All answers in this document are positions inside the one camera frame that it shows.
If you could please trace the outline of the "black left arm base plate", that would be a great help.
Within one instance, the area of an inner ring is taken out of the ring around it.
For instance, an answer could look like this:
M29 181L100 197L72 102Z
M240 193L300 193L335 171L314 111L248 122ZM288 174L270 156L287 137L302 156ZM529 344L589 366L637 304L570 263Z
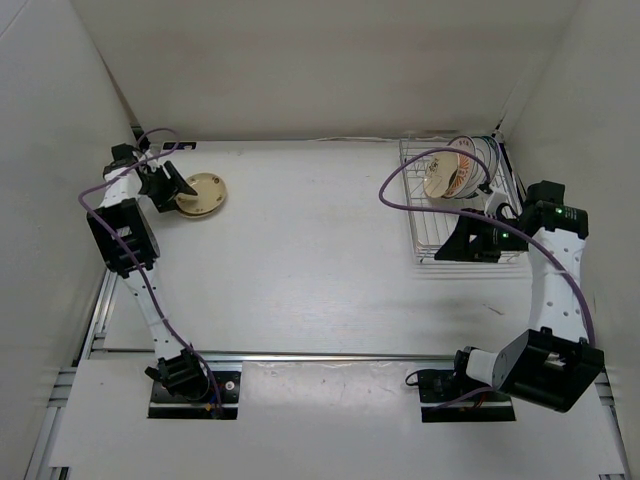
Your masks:
M212 367L220 397L207 379L187 395L170 393L154 381L147 409L149 419L159 420L236 420L238 417L242 371L239 364Z

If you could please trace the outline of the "white plate with orange sunburst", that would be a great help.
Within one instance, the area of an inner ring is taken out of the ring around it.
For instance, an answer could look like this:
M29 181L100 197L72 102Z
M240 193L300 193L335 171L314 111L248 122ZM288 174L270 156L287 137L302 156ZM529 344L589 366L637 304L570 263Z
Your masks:
M465 151L472 155L476 154L475 144L468 136L458 136L451 140L448 143L448 146L457 150ZM450 187L444 194L444 197L447 199L455 198L462 194L476 169L476 162L472 158L460 153L457 154L457 158L458 167L456 174Z

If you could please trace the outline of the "white plate with green rings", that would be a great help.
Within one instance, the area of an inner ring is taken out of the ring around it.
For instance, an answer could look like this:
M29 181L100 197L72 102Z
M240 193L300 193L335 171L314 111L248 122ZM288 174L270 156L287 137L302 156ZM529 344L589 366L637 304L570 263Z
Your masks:
M475 136L472 138L472 140L474 142L475 149L476 149L475 155L484 163L484 165L489 170L490 179L493 179L495 175L495 172L494 172L495 155L494 155L494 149L492 147L491 142L483 136ZM477 188L480 184L484 183L485 181L486 181L486 175L483 168L477 167L477 171L474 174L474 177L472 179L472 185L475 188Z

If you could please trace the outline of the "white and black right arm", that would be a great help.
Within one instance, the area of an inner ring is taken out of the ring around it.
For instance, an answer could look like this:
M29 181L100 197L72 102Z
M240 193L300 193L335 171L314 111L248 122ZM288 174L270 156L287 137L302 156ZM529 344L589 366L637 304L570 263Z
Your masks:
M558 412L569 411L604 367L579 296L581 257L589 234L586 211L564 203L562 184L528 187L523 211L494 220L466 209L438 261L495 263L505 252L525 252L532 273L527 329L498 352L468 346L453 371L434 384L446 401L470 400L490 388Z

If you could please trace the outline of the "cream bowl with black calligraphy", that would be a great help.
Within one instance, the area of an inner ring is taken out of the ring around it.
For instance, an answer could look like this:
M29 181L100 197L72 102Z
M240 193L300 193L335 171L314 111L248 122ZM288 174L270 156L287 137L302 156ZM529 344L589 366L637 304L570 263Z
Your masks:
M224 204L225 193L205 193L202 195L179 195L176 198L178 213L185 218L200 219L216 213Z

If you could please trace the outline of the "cream bowl with red stamp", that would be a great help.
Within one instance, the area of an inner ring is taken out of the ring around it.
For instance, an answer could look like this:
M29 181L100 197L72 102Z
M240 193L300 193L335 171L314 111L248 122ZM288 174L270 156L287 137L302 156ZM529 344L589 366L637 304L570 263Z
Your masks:
M198 192L198 195L213 192L225 193L226 195L228 195L228 190L225 182L216 174L197 173L188 177L186 181L191 185L192 188L194 188Z

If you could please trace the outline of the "cream bowl with green spot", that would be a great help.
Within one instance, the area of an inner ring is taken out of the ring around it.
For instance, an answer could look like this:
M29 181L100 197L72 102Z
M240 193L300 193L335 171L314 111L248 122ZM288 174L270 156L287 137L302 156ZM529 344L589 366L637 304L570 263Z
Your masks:
M449 189L458 169L458 155L453 152L439 152L425 164L423 190L429 198L441 198Z

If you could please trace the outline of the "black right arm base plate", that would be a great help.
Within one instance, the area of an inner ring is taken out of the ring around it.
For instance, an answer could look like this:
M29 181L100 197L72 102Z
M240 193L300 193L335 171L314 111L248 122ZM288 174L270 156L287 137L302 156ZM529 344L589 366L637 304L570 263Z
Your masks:
M509 396L453 370L420 369L405 377L405 385L418 390L423 423L513 422Z

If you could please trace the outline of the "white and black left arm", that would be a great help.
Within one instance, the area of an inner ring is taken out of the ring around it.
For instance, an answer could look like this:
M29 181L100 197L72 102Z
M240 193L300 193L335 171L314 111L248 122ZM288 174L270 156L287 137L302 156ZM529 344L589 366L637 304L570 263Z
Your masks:
M148 197L158 212L178 209L176 197L197 197L172 162L163 164L150 153L126 143L111 148L112 161L103 169L104 197L92 209L79 196L97 247L108 270L116 273L136 300L154 345L156 365L145 374L170 395L197 402L212 388L211 375L195 352L169 324L155 282L160 250L139 205Z

